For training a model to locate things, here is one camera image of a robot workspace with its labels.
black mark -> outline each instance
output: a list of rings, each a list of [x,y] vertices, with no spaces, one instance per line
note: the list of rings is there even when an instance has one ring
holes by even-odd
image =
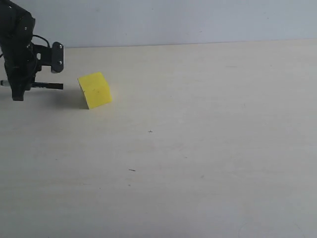
[[[303,238],[306,238],[306,236],[304,235],[303,230],[294,222],[294,224],[297,226],[297,228],[301,231]]]
[[[240,232],[241,232],[242,228],[245,227],[246,224],[244,224],[242,227],[240,227],[240,230],[239,230],[239,238],[240,238]]]

table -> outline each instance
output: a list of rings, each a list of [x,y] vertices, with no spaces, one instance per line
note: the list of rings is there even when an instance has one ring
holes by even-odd
[[[317,237],[317,40],[65,57],[63,91],[0,88],[0,237]]]

wall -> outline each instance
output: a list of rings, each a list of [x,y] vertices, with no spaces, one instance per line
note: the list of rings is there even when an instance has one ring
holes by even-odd
[[[68,47],[317,37],[314,0],[14,0]]]

yellow foam block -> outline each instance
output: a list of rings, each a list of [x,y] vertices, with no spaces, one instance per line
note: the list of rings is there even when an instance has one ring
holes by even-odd
[[[93,73],[78,79],[89,109],[110,103],[110,88],[102,73]]]

robotic arm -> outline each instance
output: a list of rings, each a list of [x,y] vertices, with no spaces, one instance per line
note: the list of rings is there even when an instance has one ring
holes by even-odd
[[[48,42],[47,47],[33,44],[34,26],[35,19],[31,13],[10,0],[0,0],[0,47],[14,101],[23,101],[24,92],[39,84],[35,82],[35,76],[42,66],[51,66],[53,73],[64,69],[64,46],[59,42],[52,47]],[[57,84],[39,85],[62,89]]]

